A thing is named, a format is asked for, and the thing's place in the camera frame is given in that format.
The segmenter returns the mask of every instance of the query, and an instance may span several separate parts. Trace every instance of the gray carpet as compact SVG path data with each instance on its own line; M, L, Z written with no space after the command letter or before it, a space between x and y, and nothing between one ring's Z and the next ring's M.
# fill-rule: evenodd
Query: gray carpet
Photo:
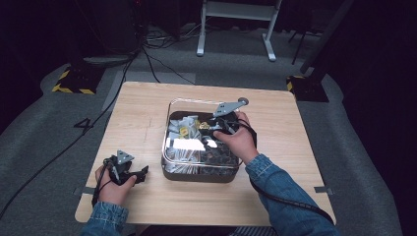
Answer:
M299 68L317 39L306 37L292 66L299 37L289 44L290 33L275 32L271 43L277 61L271 63L260 40L262 32L265 30L213 31L207 36L204 57L196 56L196 37L165 49L149 49L148 53L181 75L188 75L196 85L286 90L285 78L300 75ZM188 83L172 77L173 72L158 62L152 61L152 65L164 83ZM123 69L107 69L95 95L51 92L66 66L44 78L43 97L0 137L0 207L82 132L73 128L74 124L100 114ZM149 75L148 61L140 54L127 80L152 82ZM329 197L337 228L342 235L401 235L392 195L346 117L342 93L329 76L323 85L329 103L297 104L323 178L333 190ZM0 221L0 235L79 234L83 224L74 217L79 199L73 191L87 181L110 114L106 112L93 129L22 190ZM134 225L128 225L124 234L134 230Z

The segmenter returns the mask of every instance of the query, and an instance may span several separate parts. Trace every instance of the white stand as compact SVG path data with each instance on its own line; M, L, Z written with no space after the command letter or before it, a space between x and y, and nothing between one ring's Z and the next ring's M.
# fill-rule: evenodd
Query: white stand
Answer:
M272 35L273 26L278 16L279 7L282 0L276 0L275 6L258 6L237 3L210 2L204 0L202 9L202 28L200 31L199 45L197 55L205 54L206 42L206 16L237 18L248 20L269 21L268 33L263 33L262 40L268 53L269 61L275 61L276 57L270 45L270 36Z

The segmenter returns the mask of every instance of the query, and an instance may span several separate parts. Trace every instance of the tabletop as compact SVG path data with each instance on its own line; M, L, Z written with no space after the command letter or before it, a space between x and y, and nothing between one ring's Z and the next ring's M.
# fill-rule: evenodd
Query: tabletop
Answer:
M162 173L162 144L171 100L232 102L239 97L249 99L240 110L258 133L258 151L285 169L335 222L328 195L315 191L324 182L289 91L127 82L117 98L86 186L95 187L94 171L104 158L121 149L135 157L132 172L149 166L146 181L135 185L123 205L129 209L128 223L270 225L244 164L230 183L171 181ZM76 211L79 222L89 220L91 198L82 195Z

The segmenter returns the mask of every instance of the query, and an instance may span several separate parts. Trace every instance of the denim sleeve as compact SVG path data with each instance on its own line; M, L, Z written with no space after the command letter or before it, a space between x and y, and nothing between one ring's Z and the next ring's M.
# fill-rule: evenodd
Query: denim sleeve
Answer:
M121 206L98 202L92 209L91 217L81 235L120 235L129 211Z
M289 176L260 154L246 166L252 181L265 192L294 202L316 206L313 199ZM268 211L269 221L279 236L339 235L337 229L319 214L296 206L280 204L260 196Z

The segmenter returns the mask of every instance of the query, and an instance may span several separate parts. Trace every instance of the person's left hand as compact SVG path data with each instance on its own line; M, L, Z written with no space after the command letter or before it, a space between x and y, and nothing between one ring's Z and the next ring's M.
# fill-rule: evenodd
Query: person's left hand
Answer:
M95 180L97 181L98 181L98 178L100 177L102 168L103 166L101 165L95 171ZM108 171L108 169L105 169L104 175L100 183L101 191L98 196L98 201L121 206L125 202L126 197L128 196L129 190L132 189L133 186L135 186L136 179L137 179L137 176L133 175L126 181L126 183L124 183L121 186L118 186L117 184L113 183L113 181L110 180L110 172Z

